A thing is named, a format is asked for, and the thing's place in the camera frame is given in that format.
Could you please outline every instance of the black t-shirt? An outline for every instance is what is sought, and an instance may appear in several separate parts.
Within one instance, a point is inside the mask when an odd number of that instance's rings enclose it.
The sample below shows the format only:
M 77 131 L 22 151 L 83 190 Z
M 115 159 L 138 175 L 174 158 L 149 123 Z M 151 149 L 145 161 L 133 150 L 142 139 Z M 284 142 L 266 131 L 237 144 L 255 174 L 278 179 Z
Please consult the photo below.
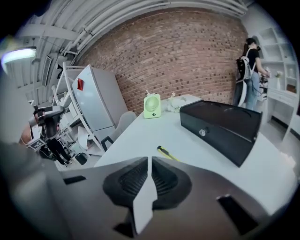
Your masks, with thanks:
M 259 58 L 259 53 L 256 49 L 250 49 L 248 52 L 248 56 L 249 58 L 249 65 L 251 67 L 251 69 L 253 68 L 253 65 L 255 63 L 255 58 Z

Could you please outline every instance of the yellow utility knife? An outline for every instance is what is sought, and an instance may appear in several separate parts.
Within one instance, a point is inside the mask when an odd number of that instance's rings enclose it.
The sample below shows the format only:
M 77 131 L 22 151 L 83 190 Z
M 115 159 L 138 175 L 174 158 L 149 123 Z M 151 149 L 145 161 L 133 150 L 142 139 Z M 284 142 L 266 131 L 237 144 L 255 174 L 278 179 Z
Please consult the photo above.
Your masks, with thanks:
M 173 155 L 171 155 L 166 149 L 164 149 L 162 146 L 158 146 L 157 150 L 164 155 L 166 158 L 170 159 L 170 160 L 176 160 L 178 162 L 180 162 L 176 157 L 174 157 Z

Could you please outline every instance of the white refrigerator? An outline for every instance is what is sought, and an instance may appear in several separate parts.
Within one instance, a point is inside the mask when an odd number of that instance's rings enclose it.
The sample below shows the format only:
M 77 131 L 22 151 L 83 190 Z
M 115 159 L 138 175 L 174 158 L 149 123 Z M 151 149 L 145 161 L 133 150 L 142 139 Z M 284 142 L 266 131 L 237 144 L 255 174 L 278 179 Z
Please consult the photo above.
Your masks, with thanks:
M 82 90 L 77 89 L 82 79 Z M 115 75 L 89 64 L 72 84 L 79 108 L 95 137 L 101 141 L 117 127 L 120 117 L 127 112 L 125 101 Z

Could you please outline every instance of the table top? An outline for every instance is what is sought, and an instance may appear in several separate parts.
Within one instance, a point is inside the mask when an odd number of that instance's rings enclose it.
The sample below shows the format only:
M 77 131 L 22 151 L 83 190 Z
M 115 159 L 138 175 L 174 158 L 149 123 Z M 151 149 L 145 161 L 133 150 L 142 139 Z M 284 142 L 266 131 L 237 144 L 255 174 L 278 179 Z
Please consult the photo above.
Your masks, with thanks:
M 184 97 L 190 102 L 200 100 L 192 95 Z M 179 113 L 173 112 L 162 112 L 160 118 L 154 119 L 145 119 L 141 113 L 97 161 L 95 167 L 135 157 L 162 157 L 157 151 L 159 145 L 183 163 L 225 177 L 255 198 L 270 215 L 290 200 L 297 187 L 292 167 L 261 133 L 249 156 L 238 168 L 205 141 L 182 127 Z

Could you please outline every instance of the backpack strap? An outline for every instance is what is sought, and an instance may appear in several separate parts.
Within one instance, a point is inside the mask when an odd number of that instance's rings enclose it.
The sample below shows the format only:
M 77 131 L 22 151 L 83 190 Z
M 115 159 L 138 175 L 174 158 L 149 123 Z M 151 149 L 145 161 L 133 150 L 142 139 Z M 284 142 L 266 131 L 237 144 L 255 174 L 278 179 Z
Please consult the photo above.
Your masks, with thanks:
M 246 56 L 245 56 L 246 58 L 248 57 L 248 53 L 249 53 L 249 51 L 250 51 L 251 49 L 253 49 L 253 48 L 249 48 L 249 49 L 248 49 L 248 51 L 247 51 L 247 53 L 246 53 Z M 253 74 L 253 72 L 254 72 L 255 66 L 256 66 L 256 62 L 255 62 L 255 60 L 254 60 L 253 68 L 250 69 L 250 77 L 252 76 L 252 74 Z

